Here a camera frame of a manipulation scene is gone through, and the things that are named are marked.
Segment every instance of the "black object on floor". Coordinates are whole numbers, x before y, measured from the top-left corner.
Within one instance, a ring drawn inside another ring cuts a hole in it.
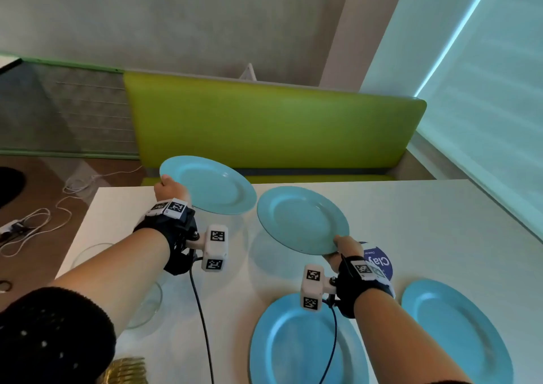
[[[27,179],[21,171],[0,167],[0,208],[15,199],[26,183]]]

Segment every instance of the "blue plate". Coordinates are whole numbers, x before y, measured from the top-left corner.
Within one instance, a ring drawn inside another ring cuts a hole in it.
[[[255,206],[256,192],[237,171],[220,162],[192,155],[168,158],[160,175],[168,174],[185,185],[192,205],[216,214],[235,215]]]
[[[336,309],[338,338],[327,384],[369,382],[362,343],[350,321]],[[249,354],[252,384],[316,384],[324,374],[334,343],[334,318],[300,307],[300,294],[281,297],[256,325]]]
[[[328,198],[310,189],[270,189],[258,200],[256,211],[269,235],[300,253],[335,253],[334,236],[349,235],[349,223],[343,212]]]
[[[496,328],[454,288],[433,280],[415,281],[406,288],[402,307],[475,384],[512,384],[511,358]]]

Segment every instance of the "purple label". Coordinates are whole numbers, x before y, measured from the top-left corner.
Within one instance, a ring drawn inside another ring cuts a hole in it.
[[[359,241],[360,244],[366,244],[364,241]],[[377,265],[387,276],[389,280],[392,279],[392,263],[387,255],[379,248],[369,248],[364,250],[364,259],[370,263]]]

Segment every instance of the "black ring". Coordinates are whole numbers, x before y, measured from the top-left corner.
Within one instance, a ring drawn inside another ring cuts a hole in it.
[[[3,289],[2,289],[2,287],[3,287],[4,284],[7,284],[7,285],[8,285],[8,289],[7,289],[7,290],[3,290]],[[8,281],[8,280],[0,280],[0,294],[10,292],[12,288],[13,288],[13,283],[12,283],[11,281]]]

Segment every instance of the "person's right hand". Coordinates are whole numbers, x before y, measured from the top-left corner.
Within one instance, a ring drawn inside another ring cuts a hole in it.
[[[165,199],[177,198],[185,201],[189,207],[192,207],[191,194],[187,187],[178,182],[173,181],[173,178],[164,174],[160,177],[161,182],[155,184],[155,195],[157,201]]]
[[[344,257],[351,257],[353,255],[359,255],[360,257],[364,256],[362,245],[353,237],[336,235],[334,237],[334,244],[336,244],[338,252],[323,255],[324,259],[328,261],[328,264],[330,264],[330,267],[332,267],[334,272],[338,272],[339,265],[341,264],[342,259],[340,254],[343,254]]]

